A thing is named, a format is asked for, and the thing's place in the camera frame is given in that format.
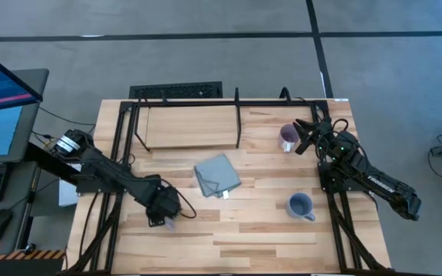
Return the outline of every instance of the gray cloth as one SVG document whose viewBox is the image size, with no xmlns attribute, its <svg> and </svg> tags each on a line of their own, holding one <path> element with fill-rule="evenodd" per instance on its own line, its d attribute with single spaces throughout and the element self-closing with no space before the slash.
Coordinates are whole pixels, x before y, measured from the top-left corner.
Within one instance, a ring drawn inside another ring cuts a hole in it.
<svg viewBox="0 0 442 276">
<path fill-rule="evenodd" d="M 205 197 L 222 197 L 224 191 L 231 191 L 242 181 L 225 154 L 208 159 L 194 166 L 200 189 Z"/>
</svg>

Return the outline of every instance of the yellow warning tape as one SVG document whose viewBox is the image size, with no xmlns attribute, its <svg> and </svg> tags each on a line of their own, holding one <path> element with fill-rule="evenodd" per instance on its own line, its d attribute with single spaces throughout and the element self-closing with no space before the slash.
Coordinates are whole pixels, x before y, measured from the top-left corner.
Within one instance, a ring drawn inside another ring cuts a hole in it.
<svg viewBox="0 0 442 276">
<path fill-rule="evenodd" d="M 35 250 L 29 255 L 21 251 L 13 251 L 11 254 L 0 255 L 1 260 L 38 260 L 38 259 L 59 259 L 64 257 L 64 250 Z"/>
</svg>

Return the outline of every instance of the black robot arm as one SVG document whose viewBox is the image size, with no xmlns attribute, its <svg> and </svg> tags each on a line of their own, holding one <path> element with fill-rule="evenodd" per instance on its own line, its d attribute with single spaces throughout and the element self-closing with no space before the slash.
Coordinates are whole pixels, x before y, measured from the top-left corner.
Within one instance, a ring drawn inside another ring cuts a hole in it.
<svg viewBox="0 0 442 276">
<path fill-rule="evenodd" d="M 149 225 L 164 225 L 165 217 L 174 219 L 180 213 L 178 191 L 163 185 L 158 175 L 136 177 L 130 167 L 116 163 L 94 146 L 91 136 L 81 130 L 68 130 L 55 144 L 51 153 L 67 163 L 81 163 L 81 172 L 72 176 L 82 181 L 100 181 L 118 192 L 127 191 L 146 207 Z"/>
<path fill-rule="evenodd" d="M 386 200 L 404 219 L 417 221 L 421 200 L 415 190 L 373 167 L 358 140 L 346 130 L 347 127 L 336 132 L 331 122 L 330 117 L 325 117 L 320 123 L 303 120 L 293 123 L 302 141 L 296 153 L 303 154 L 310 144 L 316 146 L 320 175 L 328 177 L 331 183 L 326 191 L 340 192 L 342 186 L 358 184 L 361 190 L 373 192 Z"/>
</svg>

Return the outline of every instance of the wooden table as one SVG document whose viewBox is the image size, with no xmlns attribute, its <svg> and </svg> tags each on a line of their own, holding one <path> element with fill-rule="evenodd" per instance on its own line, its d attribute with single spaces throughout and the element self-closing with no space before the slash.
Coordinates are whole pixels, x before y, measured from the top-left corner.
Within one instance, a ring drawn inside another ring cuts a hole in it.
<svg viewBox="0 0 442 276">
<path fill-rule="evenodd" d="M 104 100 L 95 130 L 95 145 L 109 156 L 122 100 Z M 356 135 L 349 102 L 328 100 L 331 117 L 349 121 Z M 128 115 L 120 148 L 123 148 Z M 148 109 L 141 108 L 138 130 L 147 127 Z M 112 274 L 166 273 L 295 273 L 339 272 L 326 195 L 320 189 L 315 149 L 299 156 L 282 153 L 276 138 L 281 126 L 295 118 L 311 121 L 307 107 L 242 107 L 242 137 L 234 146 L 196 149 L 155 149 L 148 153 L 133 138 L 136 176 L 159 173 L 181 191 L 197 210 L 197 218 L 179 218 L 176 230 L 149 228 L 144 207 L 130 195 L 124 197 Z M 242 185 L 229 199 L 204 198 L 193 174 L 197 163 L 225 153 Z M 285 202 L 295 192 L 305 192 L 315 205 L 316 222 L 289 218 Z M 355 231 L 384 266 L 390 266 L 374 203 L 362 192 L 349 192 Z M 93 195 L 82 195 L 76 208 L 68 242 L 70 266 L 78 258 L 84 218 Z M 84 245 L 93 238 L 101 195 L 92 208 Z M 185 212 L 188 207 L 183 203 Z M 348 239 L 342 232 L 348 267 L 352 267 Z M 101 248 L 104 266 L 107 237 Z"/>
</svg>

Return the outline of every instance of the desk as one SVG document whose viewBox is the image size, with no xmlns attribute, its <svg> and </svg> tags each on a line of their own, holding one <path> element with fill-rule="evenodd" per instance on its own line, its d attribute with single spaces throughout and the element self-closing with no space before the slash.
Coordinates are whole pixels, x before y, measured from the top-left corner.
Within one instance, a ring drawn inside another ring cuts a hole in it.
<svg viewBox="0 0 442 276">
<path fill-rule="evenodd" d="M 102 101 L 98 115 L 94 141 L 106 156 L 111 153 L 120 102 Z M 356 135 L 349 102 L 329 100 L 328 106 L 331 117 L 347 119 L 348 130 Z M 148 109 L 141 108 L 139 134 L 147 127 L 147 117 Z M 124 196 L 112 274 L 339 272 L 328 203 L 318 180 L 315 149 L 310 146 L 302 156 L 287 154 L 281 152 L 276 142 L 279 128 L 295 118 L 311 121 L 309 108 L 241 107 L 239 149 L 234 146 L 153 149 L 148 153 L 133 139 L 131 153 L 137 158 L 132 165 L 133 174 L 159 173 L 183 193 L 198 215 L 193 220 L 178 218 L 175 232 L 164 227 L 149 228 L 144 207 L 131 196 Z M 124 132 L 128 121 L 126 115 Z M 242 185 L 231 191 L 227 200 L 204 198 L 193 166 L 220 153 L 228 156 Z M 286 215 L 285 202 L 294 192 L 311 196 L 316 222 L 294 220 Z M 374 203 L 362 192 L 349 192 L 348 197 L 356 234 L 370 253 L 389 267 Z M 83 195 L 78 201 L 68 242 L 70 266 L 78 259 L 84 219 L 92 198 L 91 194 Z M 84 248 L 97 230 L 100 206 L 101 195 L 91 210 Z M 350 246 L 345 234 L 342 236 L 351 268 Z M 104 266 L 107 243 L 106 237 L 99 269 Z"/>
<path fill-rule="evenodd" d="M 14 71 L 13 73 L 30 85 L 35 91 L 43 94 L 49 74 L 47 69 L 20 70 Z M 23 159 L 37 111 L 38 103 L 30 104 L 22 108 L 10 154 L 8 156 L 0 156 L 0 163 L 17 162 Z M 37 163 L 20 162 L 12 163 L 10 166 L 12 169 L 8 175 L 9 179 L 3 200 L 0 202 L 0 209 L 9 208 L 18 200 L 25 197 L 30 192 L 31 187 L 34 184 L 36 185 L 36 180 L 38 180 Z M 26 201 L 22 201 L 18 203 L 12 211 L 13 218 L 0 241 L 0 255 L 8 254 L 15 250 L 20 242 L 25 240 L 26 222 L 30 208 Z"/>
</svg>

